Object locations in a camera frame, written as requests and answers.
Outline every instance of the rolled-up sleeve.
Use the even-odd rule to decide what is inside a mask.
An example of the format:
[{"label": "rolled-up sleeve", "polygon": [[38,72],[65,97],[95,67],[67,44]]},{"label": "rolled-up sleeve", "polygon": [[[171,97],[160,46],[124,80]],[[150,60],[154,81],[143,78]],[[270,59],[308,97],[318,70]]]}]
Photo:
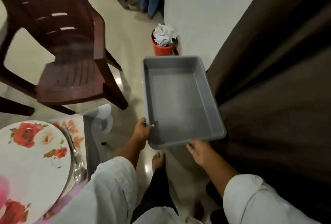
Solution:
[{"label": "rolled-up sleeve", "polygon": [[138,194],[133,165],[116,157],[97,167],[90,182],[51,223],[130,223]]},{"label": "rolled-up sleeve", "polygon": [[252,174],[237,175],[228,182],[223,208],[229,224],[318,223]]}]

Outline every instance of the forearm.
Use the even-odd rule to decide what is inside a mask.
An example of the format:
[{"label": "forearm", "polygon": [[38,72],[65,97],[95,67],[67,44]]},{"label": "forearm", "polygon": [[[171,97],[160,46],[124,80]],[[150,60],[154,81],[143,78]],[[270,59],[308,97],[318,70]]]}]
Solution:
[{"label": "forearm", "polygon": [[210,180],[223,198],[224,190],[228,182],[239,173],[217,152],[212,150],[203,165]]},{"label": "forearm", "polygon": [[134,136],[125,144],[122,150],[119,152],[119,156],[122,156],[129,160],[136,169],[139,153],[141,151],[141,143],[135,139]]}]

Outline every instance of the chair backrest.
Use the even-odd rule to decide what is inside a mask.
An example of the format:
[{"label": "chair backrest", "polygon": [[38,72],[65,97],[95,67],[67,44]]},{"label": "chair backrest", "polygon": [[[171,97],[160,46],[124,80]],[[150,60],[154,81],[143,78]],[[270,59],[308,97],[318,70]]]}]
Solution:
[{"label": "chair backrest", "polygon": [[93,51],[95,15],[88,0],[2,0],[8,26],[25,28],[56,61]]}]

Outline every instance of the white plate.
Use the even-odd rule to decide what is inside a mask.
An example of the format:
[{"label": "white plate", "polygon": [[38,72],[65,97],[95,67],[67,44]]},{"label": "white plate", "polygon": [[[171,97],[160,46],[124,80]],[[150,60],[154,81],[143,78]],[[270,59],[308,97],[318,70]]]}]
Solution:
[{"label": "white plate", "polygon": [[68,142],[55,126],[31,120],[1,129],[0,175],[10,191],[0,218],[15,213],[21,223],[36,222],[59,198],[70,164]]}]

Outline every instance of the wall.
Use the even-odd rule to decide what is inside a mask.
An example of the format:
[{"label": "wall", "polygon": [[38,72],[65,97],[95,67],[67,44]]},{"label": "wall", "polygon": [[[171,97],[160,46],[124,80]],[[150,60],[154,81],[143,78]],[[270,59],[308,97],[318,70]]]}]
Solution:
[{"label": "wall", "polygon": [[179,32],[180,55],[198,55],[207,70],[252,0],[165,0],[164,22]]}]

